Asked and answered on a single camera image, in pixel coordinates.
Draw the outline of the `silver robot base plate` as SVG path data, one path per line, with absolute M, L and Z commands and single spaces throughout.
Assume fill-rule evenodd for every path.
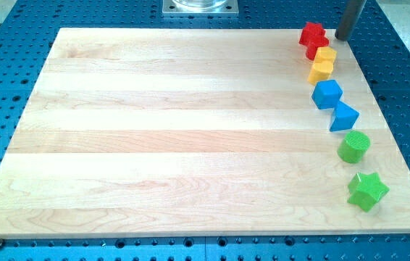
M 163 17 L 237 17 L 238 0 L 163 0 Z

